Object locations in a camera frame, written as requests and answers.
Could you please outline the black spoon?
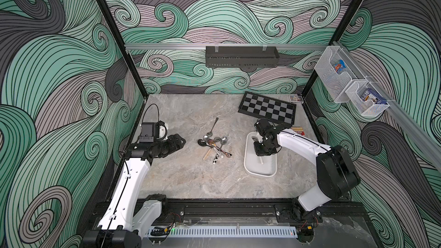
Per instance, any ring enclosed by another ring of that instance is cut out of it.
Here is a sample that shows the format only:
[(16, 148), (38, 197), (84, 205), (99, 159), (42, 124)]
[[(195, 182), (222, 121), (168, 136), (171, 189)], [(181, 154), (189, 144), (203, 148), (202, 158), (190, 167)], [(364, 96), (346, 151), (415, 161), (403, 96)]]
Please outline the black spoon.
[(201, 146), (201, 147), (219, 148), (219, 147), (216, 145), (216, 142), (215, 142), (214, 140), (212, 140), (212, 139), (208, 139), (208, 140), (202, 140), (202, 139), (199, 139), (199, 140), (197, 141), (197, 143), (198, 143), (198, 145)]

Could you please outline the cow pattern handled spoon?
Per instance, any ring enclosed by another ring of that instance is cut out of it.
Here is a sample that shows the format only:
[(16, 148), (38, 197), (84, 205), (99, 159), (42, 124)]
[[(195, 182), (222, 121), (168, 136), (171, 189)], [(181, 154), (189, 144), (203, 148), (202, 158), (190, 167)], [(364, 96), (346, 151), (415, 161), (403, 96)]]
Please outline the cow pattern handled spoon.
[(215, 155), (215, 157), (214, 157), (212, 163), (213, 163), (213, 164), (216, 164), (217, 161), (218, 161), (220, 158), (224, 158), (225, 154), (224, 154), (224, 152), (223, 152), (223, 150), (222, 150), (222, 146), (221, 146), (221, 145), (220, 145), (220, 146), (214, 145), (213, 148), (214, 148), (214, 150), (215, 150), (216, 155)]

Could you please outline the long silver spoon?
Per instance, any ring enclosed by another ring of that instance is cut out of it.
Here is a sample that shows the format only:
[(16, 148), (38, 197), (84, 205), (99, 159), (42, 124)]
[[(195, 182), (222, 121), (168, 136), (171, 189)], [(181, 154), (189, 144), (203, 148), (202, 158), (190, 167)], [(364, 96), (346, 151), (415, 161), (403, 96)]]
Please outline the long silver spoon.
[(217, 122), (219, 121), (219, 118), (217, 117), (212, 125), (212, 128), (210, 129), (210, 131), (206, 134), (206, 136), (211, 137), (213, 135), (213, 130), (217, 124)]

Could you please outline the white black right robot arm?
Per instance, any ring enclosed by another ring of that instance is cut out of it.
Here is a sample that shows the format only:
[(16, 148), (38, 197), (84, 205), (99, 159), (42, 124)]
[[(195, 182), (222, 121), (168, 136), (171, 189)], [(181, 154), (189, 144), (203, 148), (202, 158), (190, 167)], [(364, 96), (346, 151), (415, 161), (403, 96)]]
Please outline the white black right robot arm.
[(361, 183), (345, 147), (314, 141), (288, 126), (274, 125), (268, 119), (258, 119), (254, 129), (257, 140), (253, 141), (253, 153), (257, 157), (274, 156), (280, 149), (286, 149), (315, 168), (314, 184), (292, 201), (290, 215), (293, 220), (316, 222), (316, 209), (348, 194)]

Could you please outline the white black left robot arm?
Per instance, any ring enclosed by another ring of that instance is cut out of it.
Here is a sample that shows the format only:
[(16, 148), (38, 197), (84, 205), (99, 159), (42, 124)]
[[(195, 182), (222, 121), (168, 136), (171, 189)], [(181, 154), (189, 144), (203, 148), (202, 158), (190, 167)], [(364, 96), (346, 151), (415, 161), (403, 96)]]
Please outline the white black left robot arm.
[(112, 199), (96, 228), (86, 232), (82, 248), (140, 248), (142, 239), (163, 212), (164, 196), (143, 202), (135, 211), (142, 182), (155, 158), (164, 158), (183, 149), (186, 140), (179, 134), (156, 142), (138, 142), (127, 148)]

